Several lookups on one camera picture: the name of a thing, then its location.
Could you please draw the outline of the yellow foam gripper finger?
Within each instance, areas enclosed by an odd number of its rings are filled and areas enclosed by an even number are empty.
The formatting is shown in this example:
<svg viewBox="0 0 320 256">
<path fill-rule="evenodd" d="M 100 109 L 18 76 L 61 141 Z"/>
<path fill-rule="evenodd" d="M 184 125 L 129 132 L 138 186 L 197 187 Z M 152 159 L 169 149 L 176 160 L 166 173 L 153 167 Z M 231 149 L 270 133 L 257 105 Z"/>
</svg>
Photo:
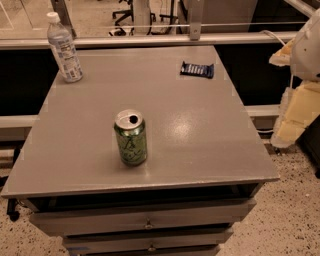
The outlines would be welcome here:
<svg viewBox="0 0 320 256">
<path fill-rule="evenodd" d="M 281 98 L 271 144 L 276 148 L 294 144 L 319 115 L 319 82 L 303 81 L 296 89 L 287 87 Z"/>
<path fill-rule="evenodd" d="M 287 42 L 281 49 L 274 53 L 269 63 L 275 66 L 289 66 L 291 64 L 291 52 L 294 44 L 294 39 Z"/>
</svg>

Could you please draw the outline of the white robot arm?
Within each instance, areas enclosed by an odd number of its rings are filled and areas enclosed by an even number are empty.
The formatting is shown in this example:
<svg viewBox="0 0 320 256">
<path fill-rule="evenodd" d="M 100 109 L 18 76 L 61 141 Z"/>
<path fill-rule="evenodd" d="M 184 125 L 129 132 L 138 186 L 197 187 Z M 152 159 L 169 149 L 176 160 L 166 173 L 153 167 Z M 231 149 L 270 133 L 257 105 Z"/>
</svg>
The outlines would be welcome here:
<svg viewBox="0 0 320 256">
<path fill-rule="evenodd" d="M 320 115 L 320 9 L 269 63 L 289 66 L 291 75 L 302 80 L 297 88 L 285 89 L 271 137 L 274 147 L 287 148 Z"/>
</svg>

